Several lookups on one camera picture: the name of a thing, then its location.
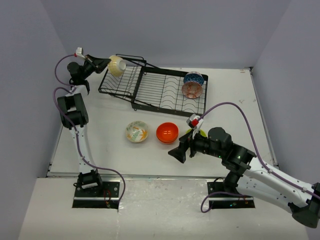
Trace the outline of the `white floral bowl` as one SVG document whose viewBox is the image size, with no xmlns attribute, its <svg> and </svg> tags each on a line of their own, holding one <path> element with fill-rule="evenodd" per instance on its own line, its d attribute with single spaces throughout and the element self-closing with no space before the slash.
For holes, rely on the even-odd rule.
<svg viewBox="0 0 320 240">
<path fill-rule="evenodd" d="M 148 125 L 140 120 L 129 123 L 125 128 L 125 136 L 132 143 L 141 143 L 149 135 Z"/>
</svg>

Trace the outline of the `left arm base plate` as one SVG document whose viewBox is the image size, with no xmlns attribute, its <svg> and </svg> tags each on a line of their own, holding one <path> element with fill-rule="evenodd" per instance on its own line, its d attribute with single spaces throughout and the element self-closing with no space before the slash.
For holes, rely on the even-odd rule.
<svg viewBox="0 0 320 240">
<path fill-rule="evenodd" d="M 102 187 L 81 189 L 76 183 L 72 208 L 74 209 L 119 209 L 120 181 L 103 181 Z"/>
</svg>

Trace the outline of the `lime green bowl front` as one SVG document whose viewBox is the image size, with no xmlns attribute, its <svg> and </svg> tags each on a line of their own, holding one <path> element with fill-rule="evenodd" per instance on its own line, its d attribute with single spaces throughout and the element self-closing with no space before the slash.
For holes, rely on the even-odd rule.
<svg viewBox="0 0 320 240">
<path fill-rule="evenodd" d="M 190 128 L 190 129 L 188 129 L 185 133 L 188 134 L 191 130 L 192 130 L 192 129 Z M 205 137 L 205 138 L 207 137 L 206 133 L 205 133 L 202 129 L 200 130 L 200 134 L 201 134 L 201 136 L 203 136 L 203 137 Z"/>
</svg>

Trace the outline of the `orange bowl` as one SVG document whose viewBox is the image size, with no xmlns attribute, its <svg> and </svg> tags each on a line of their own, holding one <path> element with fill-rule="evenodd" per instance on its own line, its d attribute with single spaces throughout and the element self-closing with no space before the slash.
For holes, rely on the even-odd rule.
<svg viewBox="0 0 320 240">
<path fill-rule="evenodd" d="M 173 122 L 164 122 L 156 129 L 156 137 L 162 141 L 169 142 L 177 139 L 179 136 L 179 128 Z"/>
<path fill-rule="evenodd" d="M 172 139 L 171 141 L 162 141 L 161 139 L 158 139 L 160 141 L 160 143 L 162 144 L 165 144 L 165 145 L 171 145 L 173 143 L 176 142 L 177 138 L 176 139 Z"/>
</svg>

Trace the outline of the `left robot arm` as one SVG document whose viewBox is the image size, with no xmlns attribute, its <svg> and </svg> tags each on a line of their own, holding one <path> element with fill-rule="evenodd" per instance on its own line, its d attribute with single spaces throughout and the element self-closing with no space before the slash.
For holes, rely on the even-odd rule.
<svg viewBox="0 0 320 240">
<path fill-rule="evenodd" d="M 73 61 L 67 65 L 70 74 L 68 83 L 64 83 L 69 89 L 62 88 L 67 92 L 66 95 L 54 98 L 54 103 L 59 110 L 60 119 L 63 127 L 69 130 L 77 151 L 79 174 L 75 187 L 78 191 L 88 192 L 97 197 L 103 193 L 104 184 L 92 160 L 92 155 L 88 143 L 87 124 L 89 115 L 85 106 L 84 97 L 90 93 L 90 84 L 87 78 L 92 73 L 100 74 L 110 63 L 109 58 L 97 58 L 82 53 L 73 53 L 63 57 L 62 60 L 69 57 L 78 57 L 84 59 L 82 65 Z"/>
</svg>

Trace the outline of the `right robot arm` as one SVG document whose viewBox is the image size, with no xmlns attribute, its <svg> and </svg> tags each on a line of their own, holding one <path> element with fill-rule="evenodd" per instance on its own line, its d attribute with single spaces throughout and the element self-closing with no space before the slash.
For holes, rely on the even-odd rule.
<svg viewBox="0 0 320 240">
<path fill-rule="evenodd" d="M 179 139 L 179 146 L 168 154 L 179 162 L 202 153 L 221 159 L 229 171 L 215 195 L 235 198 L 258 198 L 282 208 L 298 223 L 315 229 L 320 220 L 320 185 L 295 179 L 279 169 L 259 160 L 249 149 L 232 141 L 230 134 L 221 127 L 209 130 L 208 136 L 189 133 Z"/>
</svg>

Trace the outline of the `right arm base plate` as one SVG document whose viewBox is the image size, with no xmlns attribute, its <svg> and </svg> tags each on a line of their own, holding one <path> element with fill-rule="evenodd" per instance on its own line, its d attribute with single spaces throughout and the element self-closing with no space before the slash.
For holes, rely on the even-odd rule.
<svg viewBox="0 0 320 240">
<path fill-rule="evenodd" d="M 208 206 L 211 210 L 216 209 L 254 209 L 253 197 L 241 197 L 225 193 L 224 178 L 218 177 L 207 182 L 208 194 L 217 193 L 208 198 Z"/>
</svg>

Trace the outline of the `orange bowl front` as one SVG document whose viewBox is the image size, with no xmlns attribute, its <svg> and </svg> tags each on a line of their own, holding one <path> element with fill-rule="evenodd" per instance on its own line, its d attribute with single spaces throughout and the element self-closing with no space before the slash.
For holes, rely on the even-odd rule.
<svg viewBox="0 0 320 240">
<path fill-rule="evenodd" d="M 176 142 L 177 138 L 176 139 L 172 139 L 171 141 L 162 141 L 161 139 L 158 139 L 160 141 L 160 143 L 162 144 L 165 144 L 165 145 L 171 145 L 173 143 Z"/>
</svg>

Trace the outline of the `yellow checkered white bowl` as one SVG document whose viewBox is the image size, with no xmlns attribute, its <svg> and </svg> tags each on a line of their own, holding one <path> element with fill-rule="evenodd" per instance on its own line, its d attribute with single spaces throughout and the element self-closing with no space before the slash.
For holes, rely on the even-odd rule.
<svg viewBox="0 0 320 240">
<path fill-rule="evenodd" d="M 117 55 L 111 55 L 109 59 L 110 62 L 107 65 L 108 71 L 114 77 L 120 77 L 126 70 L 126 62 Z"/>
</svg>

